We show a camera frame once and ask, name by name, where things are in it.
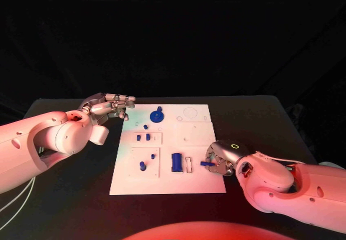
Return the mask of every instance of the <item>blue object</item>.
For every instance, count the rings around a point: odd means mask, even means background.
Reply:
[[[140,170],[141,170],[141,171],[145,171],[147,166],[145,166],[145,164],[144,164],[143,161],[138,163],[138,167],[140,167]]]
[[[215,163],[207,162],[207,161],[202,161],[200,166],[215,166]]]
[[[157,110],[150,113],[150,120],[153,123],[160,123],[164,119],[163,108],[158,106]]]
[[[171,172],[181,172],[181,171],[183,171],[181,154],[173,153],[171,154]]]

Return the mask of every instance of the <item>dark table surface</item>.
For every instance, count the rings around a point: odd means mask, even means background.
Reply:
[[[81,101],[39,99],[26,117],[73,110]],[[207,104],[218,140],[238,139],[272,157],[316,164],[274,96],[138,98],[137,104]],[[105,144],[89,142],[36,177],[26,205],[0,231],[0,239],[121,239],[153,227],[189,221],[239,223],[294,239],[346,238],[285,215],[258,211],[246,202],[235,176],[223,177],[226,193],[109,195],[122,120],[111,118],[104,126],[109,129]],[[1,194],[1,206],[23,187]],[[23,200],[24,196],[1,212],[0,226]]]

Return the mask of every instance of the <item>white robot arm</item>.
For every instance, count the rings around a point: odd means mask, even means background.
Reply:
[[[0,194],[76,154],[88,141],[104,144],[109,131],[101,124],[114,117],[127,121],[125,107],[135,107],[132,96],[98,93],[78,110],[47,112],[0,126]]]
[[[238,141],[216,141],[206,150],[216,165],[206,169],[235,173],[245,199],[264,213],[278,213],[303,223],[346,233],[346,170],[269,157]]]

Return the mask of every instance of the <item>table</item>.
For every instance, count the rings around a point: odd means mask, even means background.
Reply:
[[[39,99],[26,117],[73,110],[81,101]],[[137,104],[207,104],[218,140],[239,139],[272,157],[316,164],[274,96],[138,98]],[[111,118],[104,126],[109,129],[105,144],[89,142],[36,177],[27,203],[0,232],[1,239],[121,239],[153,227],[189,221],[239,223],[295,239],[344,239],[342,233],[258,211],[245,200],[235,176],[223,177],[226,193],[109,195],[122,120]],[[1,194],[1,206],[23,187]],[[1,225],[23,200],[21,196],[1,212]]]

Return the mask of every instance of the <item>white board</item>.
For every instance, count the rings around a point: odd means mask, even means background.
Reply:
[[[158,106],[164,119],[154,123],[150,113]],[[125,113],[130,120],[122,124],[109,195],[225,193],[222,175],[200,166],[216,141],[207,105],[137,104]],[[173,153],[181,154],[183,172],[171,172]],[[140,162],[145,163],[144,171]]]

